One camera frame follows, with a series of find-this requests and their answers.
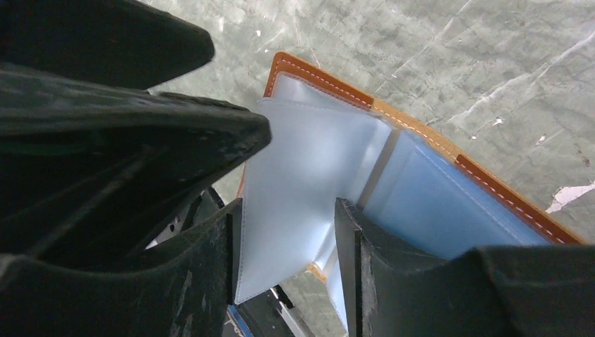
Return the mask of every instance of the gray stone surface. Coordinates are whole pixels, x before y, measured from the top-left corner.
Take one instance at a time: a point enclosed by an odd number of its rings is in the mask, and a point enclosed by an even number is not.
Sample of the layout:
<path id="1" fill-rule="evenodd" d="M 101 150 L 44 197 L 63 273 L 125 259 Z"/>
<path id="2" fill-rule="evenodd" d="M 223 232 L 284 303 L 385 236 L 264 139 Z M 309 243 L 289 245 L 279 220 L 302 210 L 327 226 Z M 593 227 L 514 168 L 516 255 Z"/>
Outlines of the gray stone surface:
<path id="1" fill-rule="evenodd" d="M 217 49 L 158 89 L 255 110 L 285 50 L 431 124 L 544 209 L 595 179 L 594 0 L 145 1 L 206 28 Z M 227 201 L 240 173 L 216 186 Z M 554 216 L 595 240 L 591 214 L 592 191 Z M 322 324 L 332 308 L 312 277 L 285 287 Z"/>

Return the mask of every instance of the leather wallet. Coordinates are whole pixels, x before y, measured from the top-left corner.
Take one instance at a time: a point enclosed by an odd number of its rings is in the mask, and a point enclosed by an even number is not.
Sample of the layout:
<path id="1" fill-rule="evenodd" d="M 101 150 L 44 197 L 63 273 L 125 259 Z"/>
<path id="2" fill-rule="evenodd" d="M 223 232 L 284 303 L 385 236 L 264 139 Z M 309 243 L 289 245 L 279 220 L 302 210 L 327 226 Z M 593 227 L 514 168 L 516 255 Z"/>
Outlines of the leather wallet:
<path id="1" fill-rule="evenodd" d="M 584 242 L 430 126 L 288 53 L 275 55 L 259 110 L 272 142 L 239 190 L 236 303 L 308 267 L 347 326 L 336 198 L 441 259 Z"/>

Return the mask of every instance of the gray concrete floor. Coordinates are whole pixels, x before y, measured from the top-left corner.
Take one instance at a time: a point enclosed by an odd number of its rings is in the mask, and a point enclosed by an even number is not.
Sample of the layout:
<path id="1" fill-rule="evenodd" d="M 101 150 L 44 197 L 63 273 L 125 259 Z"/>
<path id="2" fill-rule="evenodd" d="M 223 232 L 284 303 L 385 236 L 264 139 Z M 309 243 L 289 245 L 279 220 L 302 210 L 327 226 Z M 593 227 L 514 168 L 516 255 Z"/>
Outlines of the gray concrete floor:
<path id="1" fill-rule="evenodd" d="M 595 240 L 595 0 L 143 1 L 217 49 L 157 89 L 256 110 L 289 51 L 431 124 Z M 240 174 L 216 185 L 228 201 Z M 286 283 L 317 336 L 345 334 L 311 275 Z"/>

